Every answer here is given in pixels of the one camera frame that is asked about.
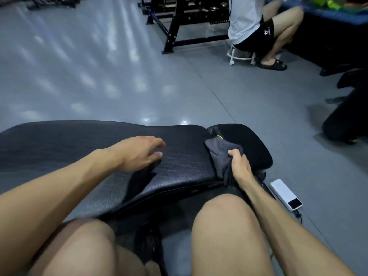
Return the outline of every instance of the white stool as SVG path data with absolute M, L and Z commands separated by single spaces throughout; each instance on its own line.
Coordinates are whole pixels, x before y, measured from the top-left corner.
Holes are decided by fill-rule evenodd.
M 231 49 L 228 51 L 227 56 L 230 57 L 230 66 L 235 64 L 234 59 L 237 60 L 251 60 L 251 65 L 255 65 L 255 52 L 252 53 L 252 56 L 250 58 L 241 58 L 241 57 L 235 57 L 234 56 L 234 52 L 235 52 L 236 48 L 235 46 L 231 46 Z

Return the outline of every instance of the microfiber cloth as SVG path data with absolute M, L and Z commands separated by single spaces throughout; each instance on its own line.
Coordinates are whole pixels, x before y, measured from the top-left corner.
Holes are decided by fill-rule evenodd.
M 207 139 L 205 141 L 205 145 L 209 149 L 212 160 L 214 161 L 217 176 L 224 179 L 225 187 L 233 185 L 235 180 L 231 169 L 232 157 L 228 154 L 228 151 L 237 148 L 240 151 L 240 155 L 243 155 L 243 147 L 241 145 L 228 142 L 219 136 Z

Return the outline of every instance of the bare leg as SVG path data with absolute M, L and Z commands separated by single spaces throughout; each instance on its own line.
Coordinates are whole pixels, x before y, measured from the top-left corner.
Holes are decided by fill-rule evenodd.
M 198 213 L 192 229 L 192 275 L 274 275 L 258 220 L 241 198 L 220 195 Z
M 156 263 L 146 266 L 115 244 L 112 229 L 99 220 L 69 223 L 35 262 L 29 276 L 160 276 Z
M 294 7 L 272 18 L 274 22 L 274 37 L 277 37 L 272 50 L 261 60 L 263 65 L 273 65 L 276 54 L 290 41 L 303 21 L 303 10 Z
M 281 0 L 273 0 L 263 7 L 263 20 L 267 21 L 276 16 L 278 9 L 281 7 Z

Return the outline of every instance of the hand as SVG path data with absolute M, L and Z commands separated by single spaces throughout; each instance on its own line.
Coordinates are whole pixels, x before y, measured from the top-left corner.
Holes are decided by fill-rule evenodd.
M 111 155 L 116 169 L 137 171 L 161 159 L 162 152 L 151 153 L 154 149 L 165 146 L 166 144 L 161 138 L 136 136 L 124 139 L 105 149 Z
M 242 184 L 254 182 L 254 176 L 246 156 L 240 156 L 238 149 L 229 150 L 228 154 L 232 157 L 231 167 L 237 183 L 242 187 Z

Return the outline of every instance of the black slipper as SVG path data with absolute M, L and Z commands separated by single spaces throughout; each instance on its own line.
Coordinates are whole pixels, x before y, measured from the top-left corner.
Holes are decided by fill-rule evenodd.
M 134 253 L 146 264 L 150 260 L 160 267 L 161 276 L 168 276 L 163 260 L 162 236 L 158 226 L 145 222 L 136 231 Z
M 284 71 L 288 68 L 287 65 L 285 65 L 282 61 L 280 60 L 275 60 L 275 63 L 273 65 L 263 65 L 260 62 L 258 63 L 258 67 L 260 67 L 261 69 L 272 69 L 274 71 Z

